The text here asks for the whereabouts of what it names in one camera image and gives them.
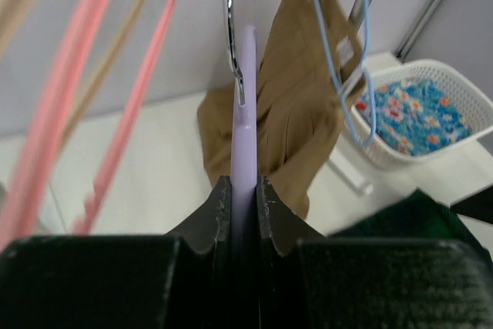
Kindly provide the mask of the green plaid skirt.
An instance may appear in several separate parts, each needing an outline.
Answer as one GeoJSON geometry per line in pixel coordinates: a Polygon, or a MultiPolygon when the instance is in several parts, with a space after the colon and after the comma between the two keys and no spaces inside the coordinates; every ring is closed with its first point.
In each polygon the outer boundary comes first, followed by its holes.
{"type": "Polygon", "coordinates": [[[421,238],[460,240],[488,264],[491,255],[450,208],[433,200],[421,190],[385,207],[333,237],[421,238]]]}

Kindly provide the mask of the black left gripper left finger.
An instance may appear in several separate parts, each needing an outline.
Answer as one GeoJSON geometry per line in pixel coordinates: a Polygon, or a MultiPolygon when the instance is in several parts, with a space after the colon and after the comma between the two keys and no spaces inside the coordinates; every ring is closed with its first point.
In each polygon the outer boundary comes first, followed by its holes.
{"type": "Polygon", "coordinates": [[[25,237],[1,255],[3,328],[226,328],[231,184],[163,235],[25,237]]]}

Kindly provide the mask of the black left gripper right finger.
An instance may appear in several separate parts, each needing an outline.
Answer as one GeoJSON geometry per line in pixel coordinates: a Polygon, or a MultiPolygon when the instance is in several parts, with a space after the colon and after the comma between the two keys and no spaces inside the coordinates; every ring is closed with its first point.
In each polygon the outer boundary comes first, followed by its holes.
{"type": "Polygon", "coordinates": [[[491,263],[460,240],[333,237],[257,183],[262,328],[490,328],[491,263]]]}

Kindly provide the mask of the purple hanger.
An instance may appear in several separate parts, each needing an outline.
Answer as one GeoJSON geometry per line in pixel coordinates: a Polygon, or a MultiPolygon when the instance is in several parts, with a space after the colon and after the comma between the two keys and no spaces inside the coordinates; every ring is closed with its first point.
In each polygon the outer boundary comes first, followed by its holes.
{"type": "Polygon", "coordinates": [[[235,94],[231,146],[230,326],[258,327],[255,267],[255,190],[257,186],[257,32],[248,25],[240,53],[243,94],[235,94]]]}

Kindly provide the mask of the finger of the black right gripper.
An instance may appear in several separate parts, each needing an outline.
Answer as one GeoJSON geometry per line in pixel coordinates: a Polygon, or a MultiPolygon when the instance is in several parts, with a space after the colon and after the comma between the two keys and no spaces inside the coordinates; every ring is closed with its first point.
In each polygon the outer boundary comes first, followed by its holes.
{"type": "Polygon", "coordinates": [[[493,186],[451,205],[451,211],[488,224],[493,224],[493,186]]]}

